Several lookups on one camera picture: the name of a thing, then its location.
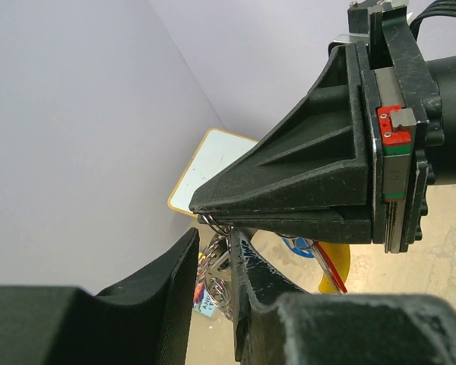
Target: yellow object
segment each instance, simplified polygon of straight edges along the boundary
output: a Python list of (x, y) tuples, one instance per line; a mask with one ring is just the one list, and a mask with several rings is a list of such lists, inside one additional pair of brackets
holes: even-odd
[[(334, 264), (338, 274), (341, 276), (341, 280), (346, 283), (348, 278), (348, 273), (350, 272), (350, 263), (351, 263), (351, 253), (350, 245), (343, 243), (326, 243), (319, 242), (321, 248), (326, 252), (331, 261)], [(326, 274), (322, 275), (321, 282), (319, 283), (319, 292), (327, 294), (337, 293), (331, 284), (328, 276)]]

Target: floor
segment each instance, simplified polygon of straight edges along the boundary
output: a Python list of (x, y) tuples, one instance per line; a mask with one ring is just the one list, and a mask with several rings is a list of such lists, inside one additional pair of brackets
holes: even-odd
[[(347, 288), (353, 293), (428, 293), (445, 298), (456, 309), (456, 186), (437, 186), (427, 193), (429, 216), (423, 218), (424, 239), (409, 252), (384, 254), (382, 246), (351, 246)], [(199, 227), (201, 245), (213, 236)], [(269, 232), (257, 232), (255, 248), (290, 280), (316, 292), (320, 268), (313, 259), (292, 254)], [(208, 319), (193, 313), (186, 364), (235, 364), (233, 326), (219, 312)]]

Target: whiteboard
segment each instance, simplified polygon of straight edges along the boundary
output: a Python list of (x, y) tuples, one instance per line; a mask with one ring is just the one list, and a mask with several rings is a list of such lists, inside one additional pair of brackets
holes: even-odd
[(181, 179), (169, 197), (175, 211), (193, 215), (189, 202), (196, 189), (250, 151), (256, 141), (222, 129), (210, 129), (198, 146)]

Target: red strip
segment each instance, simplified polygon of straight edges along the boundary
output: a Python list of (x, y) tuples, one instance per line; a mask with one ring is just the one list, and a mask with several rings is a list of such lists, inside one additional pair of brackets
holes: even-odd
[(319, 252), (321, 253), (322, 258), (326, 261), (326, 264), (328, 264), (329, 270), (331, 271), (331, 274), (333, 275), (334, 282), (336, 285), (340, 288), (340, 290), (343, 293), (347, 293), (347, 287), (344, 286), (343, 280), (341, 280), (341, 276), (337, 272), (336, 267), (334, 266), (333, 262), (329, 258), (328, 254), (323, 250), (321, 245), (319, 244), (318, 241), (313, 241)]
[(380, 132), (382, 134), (382, 144), (385, 147), (401, 146), (403, 144), (411, 143), (409, 131), (406, 130), (394, 130), (392, 127), (391, 112), (397, 112), (401, 110), (400, 105), (384, 106), (377, 109), (378, 122), (380, 123)]

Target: white wall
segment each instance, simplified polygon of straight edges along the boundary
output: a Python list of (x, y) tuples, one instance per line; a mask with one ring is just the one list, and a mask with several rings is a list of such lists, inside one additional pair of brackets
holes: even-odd
[[(150, 0), (223, 124), (260, 138), (306, 94), (347, 32), (349, 0)], [(410, 0), (419, 14), (431, 0)], [(427, 59), (456, 54), (456, 19), (423, 22)]]
[(166, 251), (212, 126), (148, 2), (0, 2), (0, 284), (97, 291)]

